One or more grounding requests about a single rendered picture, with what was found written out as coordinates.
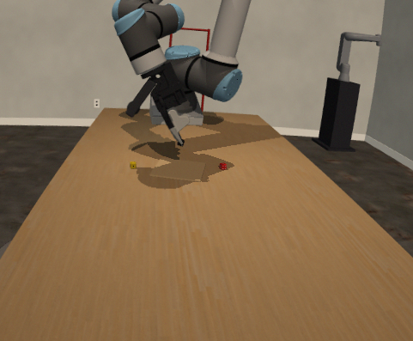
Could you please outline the tan flat mat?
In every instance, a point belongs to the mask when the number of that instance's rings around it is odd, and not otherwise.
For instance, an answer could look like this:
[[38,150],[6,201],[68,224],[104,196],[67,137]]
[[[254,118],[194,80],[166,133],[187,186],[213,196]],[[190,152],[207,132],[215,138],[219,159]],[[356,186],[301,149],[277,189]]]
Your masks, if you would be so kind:
[[206,163],[161,158],[149,176],[201,182]]

